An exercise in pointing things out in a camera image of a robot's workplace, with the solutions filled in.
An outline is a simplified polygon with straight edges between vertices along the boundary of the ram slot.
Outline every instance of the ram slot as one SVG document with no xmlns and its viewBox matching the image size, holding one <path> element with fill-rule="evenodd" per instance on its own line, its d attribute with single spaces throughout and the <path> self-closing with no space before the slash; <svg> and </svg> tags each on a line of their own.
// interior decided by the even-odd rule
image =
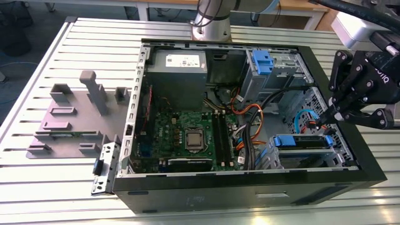
<svg viewBox="0 0 400 225">
<path fill-rule="evenodd" d="M 230 156 L 230 146 L 229 146 L 227 125 L 226 125 L 223 114 L 219 114 L 218 121 L 219 121 L 219 142 L 221 142 L 222 152 L 223 152 L 223 162 L 225 162 L 225 166 L 229 166 L 231 162 L 231 156 Z"/>
<path fill-rule="evenodd" d="M 214 144 L 214 154 L 217 165 L 222 165 L 223 163 L 223 151 L 221 148 L 219 142 L 219 125 L 218 125 L 218 115 L 211 115 L 211 134 L 213 134 L 213 144 Z"/>
</svg>

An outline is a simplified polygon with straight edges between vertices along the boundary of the aluminum table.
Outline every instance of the aluminum table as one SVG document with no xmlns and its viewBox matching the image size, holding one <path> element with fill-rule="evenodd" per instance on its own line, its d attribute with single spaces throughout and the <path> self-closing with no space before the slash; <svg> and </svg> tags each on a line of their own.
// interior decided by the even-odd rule
<svg viewBox="0 0 400 225">
<path fill-rule="evenodd" d="M 134 215 L 115 196 L 90 197 L 93 158 L 26 159 L 25 148 L 50 104 L 54 83 L 73 90 L 82 69 L 105 89 L 131 86 L 141 38 L 189 39 L 183 23 L 85 19 L 63 23 L 0 127 L 0 223 L 395 224 L 400 223 L 400 131 L 359 131 L 387 181 L 318 205 Z M 233 42 L 307 45 L 326 74 L 343 48 L 330 32 L 231 26 Z"/>
</svg>

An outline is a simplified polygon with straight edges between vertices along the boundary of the cpu socket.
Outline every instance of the cpu socket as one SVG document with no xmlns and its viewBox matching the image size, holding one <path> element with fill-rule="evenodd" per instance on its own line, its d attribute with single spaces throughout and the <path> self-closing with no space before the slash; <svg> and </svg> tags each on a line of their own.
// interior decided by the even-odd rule
<svg viewBox="0 0 400 225">
<path fill-rule="evenodd" d="M 198 153 L 203 150 L 202 128 L 190 127 L 185 129 L 185 150 L 190 153 Z"/>
</svg>

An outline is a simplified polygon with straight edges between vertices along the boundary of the green circuit board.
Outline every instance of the green circuit board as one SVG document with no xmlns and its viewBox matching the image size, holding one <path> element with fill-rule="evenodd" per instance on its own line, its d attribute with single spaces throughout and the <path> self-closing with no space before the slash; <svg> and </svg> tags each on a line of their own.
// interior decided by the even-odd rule
<svg viewBox="0 0 400 225">
<path fill-rule="evenodd" d="M 235 115 L 223 115 L 227 127 L 227 134 L 231 134 L 231 126 L 235 124 Z M 185 131 L 197 129 L 202 132 L 203 149 L 195 153 L 185 149 Z M 155 159 L 167 158 L 207 158 L 213 161 L 213 171 L 238 170 L 238 165 L 233 160 L 233 147 L 230 140 L 229 149 L 231 164 L 217 164 L 215 146 L 213 141 L 213 126 L 210 112 L 158 112 L 154 120 L 153 142 L 147 151 L 147 160 L 142 160 L 142 167 L 147 173 L 157 173 L 158 163 Z"/>
</svg>

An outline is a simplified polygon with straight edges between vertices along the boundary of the motherboard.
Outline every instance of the motherboard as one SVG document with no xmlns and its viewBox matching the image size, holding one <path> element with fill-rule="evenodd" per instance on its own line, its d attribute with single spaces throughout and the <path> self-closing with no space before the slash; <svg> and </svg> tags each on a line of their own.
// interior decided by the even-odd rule
<svg viewBox="0 0 400 225">
<path fill-rule="evenodd" d="M 151 144 L 139 143 L 135 172 L 238 170 L 231 132 L 235 115 L 213 112 L 157 112 Z"/>
</svg>

